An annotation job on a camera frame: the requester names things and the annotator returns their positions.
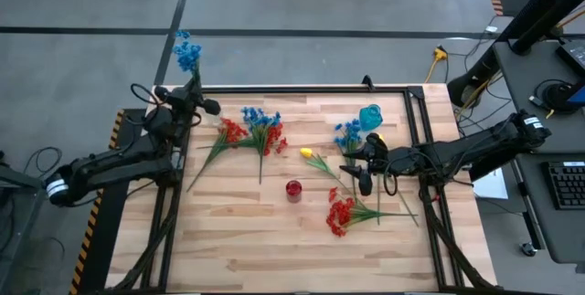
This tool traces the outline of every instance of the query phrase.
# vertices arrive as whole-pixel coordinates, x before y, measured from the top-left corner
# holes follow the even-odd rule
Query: wooden tabletop
[[[435,141],[457,139],[451,103],[444,85],[424,85]],[[385,216],[351,226],[345,237],[334,236],[325,219],[328,191],[337,186],[331,176],[308,165],[301,147],[320,153],[340,173],[344,159],[333,143],[334,127],[356,118],[360,108],[376,103],[384,122],[376,129],[389,148],[411,145],[404,99],[392,93],[356,94],[229,94],[210,97],[221,104],[223,116],[242,122],[240,109],[260,107],[279,111],[283,135],[290,144],[280,155],[271,153],[263,164],[253,149],[222,153],[185,193],[218,134],[204,115],[193,128],[186,160],[175,244],[167,291],[180,292],[294,292],[436,290],[429,236],[417,196],[417,178],[400,177],[399,190],[419,227],[409,216]],[[424,139],[417,115],[421,139]],[[460,173],[459,180],[469,180]],[[295,179],[303,185],[300,203],[287,201],[284,187]],[[131,184],[130,190],[144,184]],[[445,188],[457,244],[487,280],[495,274],[484,230],[467,185]],[[407,213],[399,196],[380,188],[381,210]],[[146,247],[154,209],[155,186],[130,197],[112,257],[108,286],[122,279]],[[376,187],[360,198],[376,208]],[[441,248],[445,273],[452,284],[449,257]],[[153,282],[158,276],[155,262]]]

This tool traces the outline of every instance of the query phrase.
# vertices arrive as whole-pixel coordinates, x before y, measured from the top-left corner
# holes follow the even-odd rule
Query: black keyboard
[[[557,209],[585,209],[585,162],[542,163]]]

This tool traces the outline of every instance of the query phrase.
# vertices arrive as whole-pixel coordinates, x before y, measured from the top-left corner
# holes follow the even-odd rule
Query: blue vase
[[[381,109],[377,104],[370,104],[359,111],[359,123],[362,131],[372,131],[382,123]]]

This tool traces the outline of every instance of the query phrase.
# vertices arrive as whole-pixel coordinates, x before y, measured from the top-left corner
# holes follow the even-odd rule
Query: yellow flower
[[[311,157],[313,157],[313,150],[311,150],[309,148],[301,148],[301,155],[304,158],[311,158]]]

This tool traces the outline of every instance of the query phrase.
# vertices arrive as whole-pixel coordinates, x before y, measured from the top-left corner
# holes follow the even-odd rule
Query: gray floor
[[[0,0],[0,26],[167,28],[176,0]],[[494,14],[489,0],[187,0],[181,27],[237,29],[342,29],[418,32],[481,32]],[[502,28],[508,18],[497,18]],[[585,19],[569,27],[585,33]],[[138,108],[128,87],[153,83],[164,36],[0,34],[0,149],[20,169],[37,148],[55,145],[63,162],[107,145],[120,108]],[[314,37],[199,37],[205,84],[414,83],[426,77],[433,49],[466,53],[475,40]],[[488,44],[469,61],[471,66]],[[445,64],[432,82],[443,82]],[[464,72],[463,58],[450,58],[450,79]],[[187,76],[171,59],[165,84]],[[492,87],[506,97],[505,83]],[[484,96],[473,118],[482,119],[502,100]],[[490,126],[513,110],[509,104],[483,121]],[[475,132],[475,127],[467,128]],[[557,265],[546,251],[524,257],[516,245],[528,240],[520,216],[480,203],[500,285],[511,290],[582,293],[585,278],[574,266]],[[89,207],[58,209],[45,204],[18,261],[15,294],[42,289],[68,291]],[[61,260],[59,247],[66,246]]]

